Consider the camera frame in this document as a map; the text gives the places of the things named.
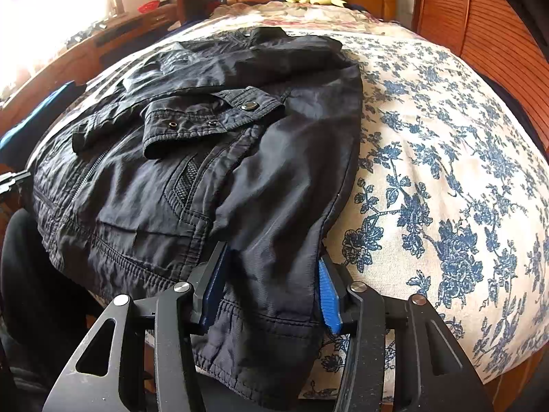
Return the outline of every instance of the blue gripper pad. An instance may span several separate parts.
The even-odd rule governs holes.
[[[213,250],[212,257],[215,259],[216,264],[204,293],[202,315],[200,317],[200,325],[206,327],[206,330],[215,322],[219,304],[223,298],[223,290],[227,279],[227,267],[229,266],[230,259],[229,245],[225,242],[218,242]]]
[[[326,263],[322,258],[318,261],[318,280],[320,285],[320,309],[322,310],[324,323],[333,334],[338,335],[343,326],[339,310],[339,296],[326,268]]]

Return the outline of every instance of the screw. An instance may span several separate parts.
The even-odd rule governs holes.
[[[174,291],[176,293],[185,293],[185,291],[190,290],[190,283],[189,282],[178,282],[174,285]]]
[[[121,307],[122,305],[126,305],[129,301],[130,296],[128,296],[127,294],[120,294],[114,298],[113,303],[117,307]]]
[[[414,304],[419,305],[420,307],[422,307],[423,305],[425,305],[427,303],[427,299],[425,299],[425,296],[422,296],[421,294],[414,294],[412,296],[412,302],[414,302]]]
[[[368,289],[368,285],[366,283],[361,282],[359,280],[356,280],[355,282],[351,283],[351,291],[354,293],[363,293]]]

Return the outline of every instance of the blue floral pattern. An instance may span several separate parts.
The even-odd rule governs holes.
[[[488,382],[549,340],[547,163],[445,48],[328,35],[357,60],[364,89],[360,168],[328,251],[381,294],[426,296]],[[344,339],[325,340],[305,397],[337,395]],[[388,402],[394,357],[389,333]]]

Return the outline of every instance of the zipper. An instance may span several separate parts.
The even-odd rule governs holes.
[[[76,198],[76,195],[78,195],[78,193],[82,190],[82,188],[84,187],[84,184],[86,184],[89,180],[90,180],[90,177],[93,176],[94,172],[97,170],[97,168],[99,167],[99,165],[101,164],[101,161],[103,161],[103,158],[105,158],[107,152],[109,150],[105,150],[100,156],[99,158],[97,158],[97,160],[95,160],[95,162],[93,163],[93,166],[91,166],[91,168],[86,172],[86,176],[84,176],[84,179],[82,180],[82,182],[79,184],[79,186],[76,188],[76,192],[74,193],[74,195],[72,196],[72,198],[70,199],[69,201],[69,204],[68,206],[70,206],[72,204],[72,202],[74,201],[74,199]]]

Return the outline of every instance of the blue cloth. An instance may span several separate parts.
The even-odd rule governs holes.
[[[0,162],[13,170],[23,170],[28,157],[51,123],[85,90],[85,85],[77,86],[71,81],[45,98],[31,114],[0,139]]]

